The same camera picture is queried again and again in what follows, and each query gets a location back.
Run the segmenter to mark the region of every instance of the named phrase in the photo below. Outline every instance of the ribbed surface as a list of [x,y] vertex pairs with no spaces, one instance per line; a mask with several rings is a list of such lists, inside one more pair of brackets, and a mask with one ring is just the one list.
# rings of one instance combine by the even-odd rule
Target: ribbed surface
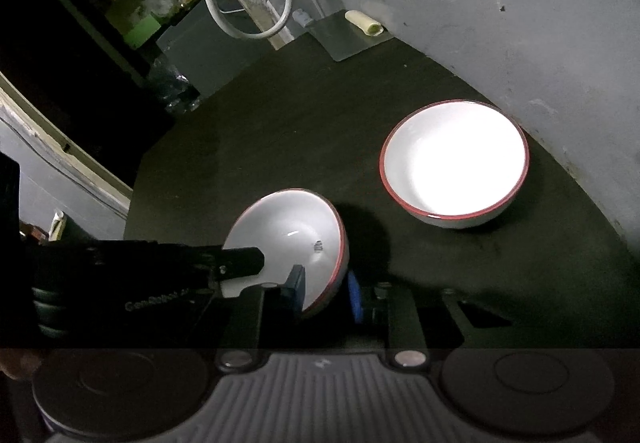
[[254,373],[223,378],[200,412],[146,443],[507,441],[456,418],[426,378],[395,373],[374,355],[273,355]]

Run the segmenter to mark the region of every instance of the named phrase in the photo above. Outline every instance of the silver bolt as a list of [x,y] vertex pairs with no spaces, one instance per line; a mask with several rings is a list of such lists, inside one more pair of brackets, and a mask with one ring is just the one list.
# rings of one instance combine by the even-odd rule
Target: silver bolt
[[245,367],[253,362],[251,355],[246,351],[234,350],[227,351],[220,358],[220,362],[225,367],[230,369],[238,369],[239,367]]
[[394,360],[402,367],[419,367],[427,361],[427,355],[420,351],[400,351],[394,356]]

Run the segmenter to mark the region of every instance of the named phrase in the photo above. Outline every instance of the table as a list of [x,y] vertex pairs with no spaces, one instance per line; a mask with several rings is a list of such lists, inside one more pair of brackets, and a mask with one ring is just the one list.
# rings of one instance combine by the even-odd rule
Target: table
[[185,116],[143,158],[126,239],[221,244],[246,207],[281,188],[335,204],[367,282],[399,279],[418,301],[443,288],[576,346],[639,345],[640,272],[577,183],[527,136],[513,204],[471,230],[407,214],[378,156],[404,116],[440,100],[487,101],[397,39],[336,63],[311,36],[270,53]]

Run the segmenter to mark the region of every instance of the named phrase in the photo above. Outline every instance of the bowl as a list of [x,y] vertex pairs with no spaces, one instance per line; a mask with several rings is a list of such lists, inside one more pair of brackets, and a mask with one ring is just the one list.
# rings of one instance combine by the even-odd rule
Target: bowl
[[237,297],[255,284],[284,284],[294,264],[305,267],[303,315],[317,313],[337,292],[349,245],[342,220],[322,196],[302,188],[280,190],[256,201],[236,220],[223,248],[257,246],[264,254],[258,275],[222,282],[222,295]]
[[482,225],[516,196],[529,169],[523,131],[491,105],[447,100],[404,118],[386,138],[380,177],[387,192],[425,223]]

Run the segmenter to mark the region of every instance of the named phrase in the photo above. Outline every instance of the red rim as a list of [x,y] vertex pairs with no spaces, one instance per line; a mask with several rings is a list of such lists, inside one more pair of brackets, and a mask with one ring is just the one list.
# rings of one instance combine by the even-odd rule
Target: red rim
[[[522,174],[520,174],[520,177],[519,177],[518,181],[516,182],[515,186],[510,190],[510,192],[505,197],[503,197],[497,203],[492,204],[491,206],[488,206],[487,208],[484,208],[482,210],[478,210],[477,212],[472,212],[471,214],[462,214],[462,215],[459,215],[459,216],[445,216],[445,215],[442,215],[442,214],[435,214],[433,212],[428,212],[426,210],[422,210],[421,208],[416,208],[412,204],[409,204],[406,201],[404,201],[398,194],[396,194],[396,192],[393,190],[393,188],[391,188],[391,185],[389,184],[389,181],[386,179],[386,174],[385,174],[385,154],[386,154],[386,148],[388,147],[389,142],[391,141],[391,139],[394,137],[394,134],[398,131],[398,129],[408,119],[413,118],[416,114],[418,114],[419,112],[424,111],[427,108],[434,107],[436,105],[443,105],[444,103],[455,103],[455,102],[475,103],[477,105],[484,105],[485,107],[492,108],[493,110],[499,112],[506,119],[508,119],[513,124],[513,126],[516,128],[516,130],[520,134],[520,137],[522,138],[522,144],[524,146],[524,167],[522,168]],[[419,216],[431,217],[433,219],[442,219],[442,220],[472,219],[473,217],[483,216],[484,214],[487,214],[489,212],[494,211],[497,208],[500,208],[503,204],[505,204],[507,201],[509,201],[511,198],[513,198],[514,195],[516,195],[518,190],[520,190],[520,187],[522,187],[522,184],[524,183],[524,178],[526,177],[527,172],[529,171],[529,143],[527,142],[527,138],[524,136],[524,132],[522,131],[520,126],[515,121],[513,121],[513,119],[509,118],[509,116],[505,115],[505,113],[503,113],[499,108],[497,108],[497,107],[495,107],[493,105],[488,105],[487,103],[475,102],[474,100],[444,100],[443,102],[431,103],[430,105],[424,106],[423,108],[419,108],[418,110],[412,112],[409,116],[406,116],[400,123],[398,123],[394,127],[394,129],[391,131],[391,133],[389,133],[389,135],[386,137],[385,142],[384,142],[384,144],[382,146],[382,150],[380,151],[380,161],[379,161],[378,169],[380,170],[380,178],[382,179],[382,184],[385,185],[386,191],[405,210],[408,210],[409,212],[412,212],[412,213],[417,214]]]
[[346,246],[346,230],[344,229],[344,225],[342,223],[342,219],[340,219],[340,215],[338,214],[338,211],[335,209],[335,207],[333,206],[333,204],[331,203],[331,201],[327,200],[324,196],[321,196],[320,194],[314,192],[313,190],[308,190],[307,188],[283,188],[283,190],[278,190],[277,192],[272,192],[271,194],[266,195],[265,197],[262,197],[260,199],[258,199],[257,201],[255,201],[255,203],[251,204],[251,206],[249,206],[247,209],[245,209],[244,212],[242,212],[242,214],[240,214],[240,216],[238,217],[238,219],[236,219],[236,222],[234,222],[234,225],[231,227],[231,230],[233,230],[236,227],[236,224],[238,224],[238,222],[240,221],[240,219],[242,219],[244,217],[244,215],[251,210],[254,206],[256,206],[258,203],[260,203],[260,201],[270,198],[276,194],[281,194],[283,192],[290,192],[292,190],[298,191],[298,192],[306,192],[307,194],[311,194],[314,195],[317,198],[320,198],[322,201],[324,201],[324,203],[326,203],[329,208],[331,209],[332,213],[334,214],[335,220],[338,222],[338,228],[340,230],[340,253],[338,254],[338,259],[335,263],[334,266],[334,270],[331,273],[331,277],[329,279],[329,282],[327,283],[327,285],[324,288],[324,291],[322,291],[322,293],[318,296],[318,298],[316,300],[314,300],[308,308],[306,308],[305,310],[303,310],[303,315],[308,315],[310,311],[320,307],[322,304],[322,301],[324,301],[326,298],[329,298],[332,293],[335,292],[335,290],[333,290],[333,286],[335,281],[338,279],[339,275],[340,275],[340,266],[342,265],[342,260],[344,259],[344,249]]

